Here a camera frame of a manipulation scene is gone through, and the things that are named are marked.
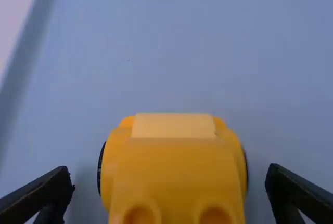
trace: yellow toy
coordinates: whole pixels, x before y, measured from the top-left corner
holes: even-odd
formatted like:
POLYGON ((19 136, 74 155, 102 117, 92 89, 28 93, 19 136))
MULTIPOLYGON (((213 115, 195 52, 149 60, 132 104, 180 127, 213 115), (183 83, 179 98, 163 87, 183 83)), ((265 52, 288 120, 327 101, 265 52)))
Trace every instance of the yellow toy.
POLYGON ((208 114, 137 114, 104 144, 98 189, 109 224, 244 224, 237 136, 208 114))

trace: white wall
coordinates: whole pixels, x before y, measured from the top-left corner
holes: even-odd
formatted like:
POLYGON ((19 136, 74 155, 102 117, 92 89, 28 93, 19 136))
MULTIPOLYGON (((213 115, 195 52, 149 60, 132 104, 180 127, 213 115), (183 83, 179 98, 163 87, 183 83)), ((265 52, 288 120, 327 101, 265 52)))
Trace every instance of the white wall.
POLYGON ((34 0, 0 0, 0 89, 34 0))

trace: white table surface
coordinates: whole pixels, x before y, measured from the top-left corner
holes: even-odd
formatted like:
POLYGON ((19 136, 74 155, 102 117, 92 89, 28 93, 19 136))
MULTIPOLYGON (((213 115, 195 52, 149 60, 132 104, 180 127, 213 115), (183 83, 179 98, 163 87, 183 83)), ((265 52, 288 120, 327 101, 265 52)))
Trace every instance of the white table surface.
POLYGON ((53 0, 18 52, 15 99, 2 100, 0 196, 67 165, 68 223, 107 223, 100 148, 136 112, 227 121, 249 162, 247 223, 274 223, 271 162, 333 192, 331 2, 53 0))

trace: light gray surface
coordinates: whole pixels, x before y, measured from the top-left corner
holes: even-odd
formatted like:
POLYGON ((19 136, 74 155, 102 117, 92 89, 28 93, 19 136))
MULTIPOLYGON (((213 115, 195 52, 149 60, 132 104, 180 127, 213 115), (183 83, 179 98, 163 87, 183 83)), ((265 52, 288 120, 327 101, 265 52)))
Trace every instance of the light gray surface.
POLYGON ((2 115, 0 195, 67 165, 68 223, 106 223, 100 148, 136 112, 225 119, 248 157, 248 223, 274 223, 270 162, 333 191, 331 2, 55 0, 2 115))

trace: yellow plastic robot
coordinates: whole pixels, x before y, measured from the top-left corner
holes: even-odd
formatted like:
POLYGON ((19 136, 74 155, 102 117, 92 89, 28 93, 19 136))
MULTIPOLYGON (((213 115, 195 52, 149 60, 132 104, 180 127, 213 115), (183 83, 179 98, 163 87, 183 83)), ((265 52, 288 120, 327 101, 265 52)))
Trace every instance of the yellow plastic robot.
POLYGON ((109 224, 244 224, 247 166, 208 114, 137 114, 104 144, 98 188, 109 224))

